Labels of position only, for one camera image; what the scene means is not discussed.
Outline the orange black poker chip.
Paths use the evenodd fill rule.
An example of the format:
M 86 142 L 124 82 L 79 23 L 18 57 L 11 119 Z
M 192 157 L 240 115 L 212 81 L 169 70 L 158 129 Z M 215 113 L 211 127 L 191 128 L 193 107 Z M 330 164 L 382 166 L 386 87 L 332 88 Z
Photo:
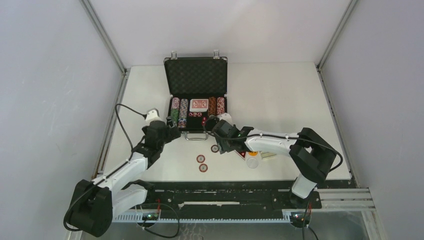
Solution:
M 219 146 L 218 146 L 218 145 L 214 144 L 214 145 L 212 145 L 212 146 L 211 146 L 210 150 L 211 150 L 213 153 L 218 153 L 218 152 L 220 151 L 220 148 L 219 148 Z

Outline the red poker chip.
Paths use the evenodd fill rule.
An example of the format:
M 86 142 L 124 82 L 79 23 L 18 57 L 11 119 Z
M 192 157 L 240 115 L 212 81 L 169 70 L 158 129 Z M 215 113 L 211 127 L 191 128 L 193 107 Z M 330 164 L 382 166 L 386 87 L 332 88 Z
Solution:
M 205 160 L 206 160 L 206 158 L 205 158 L 205 156 L 204 156 L 204 155 L 202 155 L 202 154 L 199 154 L 199 155 L 196 157 L 196 161 L 197 161 L 198 163 L 200 163 L 200 164 L 204 163 L 204 162 L 205 162 Z
M 202 164 L 200 164 L 199 165 L 199 171 L 201 172 L 201 173 L 205 173 L 205 172 L 207 172 L 208 171 L 208 165 L 207 164 L 205 164 L 205 163 L 202 163 Z

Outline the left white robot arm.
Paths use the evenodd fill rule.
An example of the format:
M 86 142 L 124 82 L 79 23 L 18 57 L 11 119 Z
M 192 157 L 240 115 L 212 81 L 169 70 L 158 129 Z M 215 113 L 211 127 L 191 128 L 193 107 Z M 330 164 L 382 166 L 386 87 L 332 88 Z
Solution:
M 153 120 L 142 131 L 144 136 L 132 147 L 129 158 L 100 177 L 82 179 L 76 184 L 63 217 L 65 229 L 100 237 L 123 212 L 136 205 L 145 209 L 155 205 L 156 194 L 136 177 L 150 168 L 160 158 L 165 144 L 179 138 L 181 133 L 170 118 Z

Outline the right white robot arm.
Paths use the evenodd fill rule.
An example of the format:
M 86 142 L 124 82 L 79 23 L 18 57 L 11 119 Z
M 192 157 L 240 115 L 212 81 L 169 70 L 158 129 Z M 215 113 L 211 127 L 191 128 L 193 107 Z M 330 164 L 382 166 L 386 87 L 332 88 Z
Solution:
M 295 208 L 308 208 L 316 186 L 324 183 L 344 160 L 341 153 L 308 127 L 295 133 L 274 133 L 251 126 L 238 129 L 221 119 L 205 132 L 215 138 L 222 154 L 270 152 L 290 157 L 299 170 L 288 194 L 289 203 Z

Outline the red triangular all-in button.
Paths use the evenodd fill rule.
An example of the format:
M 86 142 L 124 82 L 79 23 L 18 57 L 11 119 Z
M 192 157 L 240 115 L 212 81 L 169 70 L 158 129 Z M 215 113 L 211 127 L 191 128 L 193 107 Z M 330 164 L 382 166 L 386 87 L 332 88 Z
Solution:
M 242 160 L 246 159 L 246 152 L 245 151 L 234 151 L 238 157 L 240 157 Z

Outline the orange big blind button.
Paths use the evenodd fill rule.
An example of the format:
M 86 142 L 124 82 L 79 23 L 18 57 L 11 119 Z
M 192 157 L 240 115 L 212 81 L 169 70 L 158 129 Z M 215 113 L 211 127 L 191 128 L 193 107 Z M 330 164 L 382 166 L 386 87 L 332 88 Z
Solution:
M 254 152 L 247 152 L 246 153 L 247 158 L 260 158 L 260 153 L 258 151 Z

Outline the left mixed chip stack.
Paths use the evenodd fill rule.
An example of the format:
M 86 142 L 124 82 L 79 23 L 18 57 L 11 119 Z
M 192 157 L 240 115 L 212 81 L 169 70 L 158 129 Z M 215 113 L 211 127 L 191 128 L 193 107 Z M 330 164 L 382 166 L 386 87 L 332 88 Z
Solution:
M 173 97 L 171 102 L 170 117 L 175 124 L 178 123 L 179 111 L 180 111 L 180 99 L 177 97 Z

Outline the mixed chip stack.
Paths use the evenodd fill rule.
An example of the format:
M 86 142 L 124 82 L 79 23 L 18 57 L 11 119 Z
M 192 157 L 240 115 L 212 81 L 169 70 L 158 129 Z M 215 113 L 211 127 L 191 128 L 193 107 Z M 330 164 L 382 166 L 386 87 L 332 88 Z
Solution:
M 179 111 L 180 111 L 180 99 L 177 97 L 173 97 L 171 102 L 170 117 L 175 124 L 178 123 Z
M 183 98 L 180 100 L 177 126 L 181 129 L 187 125 L 188 106 L 188 99 Z

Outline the clear dealer button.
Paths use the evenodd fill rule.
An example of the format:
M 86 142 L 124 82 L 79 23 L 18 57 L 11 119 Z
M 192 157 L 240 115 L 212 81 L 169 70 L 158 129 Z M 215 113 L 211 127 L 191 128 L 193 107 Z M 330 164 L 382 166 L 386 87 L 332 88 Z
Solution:
M 259 166 L 259 160 L 254 157 L 247 158 L 245 162 L 250 169 L 256 169 Z

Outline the red white chip stack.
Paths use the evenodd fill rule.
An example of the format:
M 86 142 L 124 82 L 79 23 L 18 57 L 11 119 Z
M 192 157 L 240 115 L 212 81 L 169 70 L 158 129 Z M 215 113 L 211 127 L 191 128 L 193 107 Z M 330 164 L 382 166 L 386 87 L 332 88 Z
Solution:
M 216 114 L 221 115 L 226 112 L 225 109 L 226 100 L 224 97 L 218 97 L 216 100 Z

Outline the blue striped card box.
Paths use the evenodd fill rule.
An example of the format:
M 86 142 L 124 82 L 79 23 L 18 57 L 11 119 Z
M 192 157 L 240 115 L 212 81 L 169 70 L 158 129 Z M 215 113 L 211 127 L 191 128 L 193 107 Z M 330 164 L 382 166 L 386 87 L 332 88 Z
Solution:
M 260 152 L 260 158 L 261 158 L 263 161 L 266 161 L 266 160 L 272 159 L 272 158 L 274 158 L 276 155 L 277 155 L 276 153 L 268 152 L 268 151 L 261 151 L 261 152 Z

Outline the orange chip stack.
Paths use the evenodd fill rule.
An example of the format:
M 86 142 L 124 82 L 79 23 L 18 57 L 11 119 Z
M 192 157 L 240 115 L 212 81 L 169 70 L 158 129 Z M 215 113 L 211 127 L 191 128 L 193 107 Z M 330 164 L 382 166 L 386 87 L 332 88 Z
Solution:
M 217 99 L 215 97 L 208 98 L 208 116 L 215 116 L 217 114 Z

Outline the red playing card deck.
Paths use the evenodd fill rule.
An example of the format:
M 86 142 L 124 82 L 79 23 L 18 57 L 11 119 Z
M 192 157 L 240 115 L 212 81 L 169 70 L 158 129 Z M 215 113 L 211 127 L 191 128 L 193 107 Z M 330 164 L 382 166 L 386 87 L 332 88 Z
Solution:
M 209 100 L 205 99 L 191 99 L 189 103 L 189 111 L 194 113 L 206 112 L 209 108 Z

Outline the black aluminium poker case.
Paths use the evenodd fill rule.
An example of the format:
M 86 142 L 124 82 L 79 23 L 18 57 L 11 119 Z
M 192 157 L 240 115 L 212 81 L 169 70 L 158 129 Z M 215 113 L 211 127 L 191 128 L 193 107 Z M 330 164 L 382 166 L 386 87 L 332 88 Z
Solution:
M 191 99 L 209 99 L 210 97 L 225 98 L 225 113 L 228 111 L 228 58 L 221 56 L 215 50 L 213 56 L 178 57 L 176 51 L 172 51 L 170 57 L 163 60 L 166 80 L 170 93 L 168 116 L 170 117 L 173 98 L 188 99 L 188 112 L 186 127 L 179 128 L 187 141 L 205 141 L 208 134 L 202 126 L 203 117 L 208 116 L 205 112 L 190 112 Z

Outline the left controller board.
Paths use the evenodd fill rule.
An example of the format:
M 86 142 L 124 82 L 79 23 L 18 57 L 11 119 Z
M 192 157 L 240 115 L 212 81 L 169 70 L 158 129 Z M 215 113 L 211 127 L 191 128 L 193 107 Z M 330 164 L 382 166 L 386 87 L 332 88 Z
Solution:
M 145 221 L 157 221 L 159 219 L 159 215 L 157 213 L 147 213 L 144 214 L 142 220 Z

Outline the controller board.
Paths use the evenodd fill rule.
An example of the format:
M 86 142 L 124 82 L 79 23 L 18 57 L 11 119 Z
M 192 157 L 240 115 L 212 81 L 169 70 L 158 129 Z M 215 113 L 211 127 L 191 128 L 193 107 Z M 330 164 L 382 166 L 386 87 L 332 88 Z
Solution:
M 144 214 L 142 220 L 145 221 L 157 221 L 159 219 L 159 215 L 157 213 L 147 213 Z
M 309 213 L 301 213 L 301 212 L 294 212 L 290 216 L 291 221 L 298 221 L 303 222 L 304 220 L 309 221 L 310 220 L 310 214 Z

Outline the right controller board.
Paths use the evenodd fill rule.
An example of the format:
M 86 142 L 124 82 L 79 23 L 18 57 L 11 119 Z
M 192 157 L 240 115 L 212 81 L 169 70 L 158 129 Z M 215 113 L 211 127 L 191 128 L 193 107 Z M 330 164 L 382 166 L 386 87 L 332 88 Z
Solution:
M 301 213 L 301 212 L 294 212 L 290 216 L 291 221 L 298 221 L 303 222 L 304 220 L 309 221 L 310 220 L 310 214 L 309 213 Z

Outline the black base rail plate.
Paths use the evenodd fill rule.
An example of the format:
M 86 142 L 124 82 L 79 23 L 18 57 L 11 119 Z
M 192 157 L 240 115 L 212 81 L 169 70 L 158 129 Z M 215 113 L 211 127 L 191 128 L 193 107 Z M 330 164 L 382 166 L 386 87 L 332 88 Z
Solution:
M 263 181 L 152 181 L 144 207 L 175 216 L 273 216 L 295 208 L 289 201 L 292 180 Z M 309 207 L 322 208 L 317 190 Z

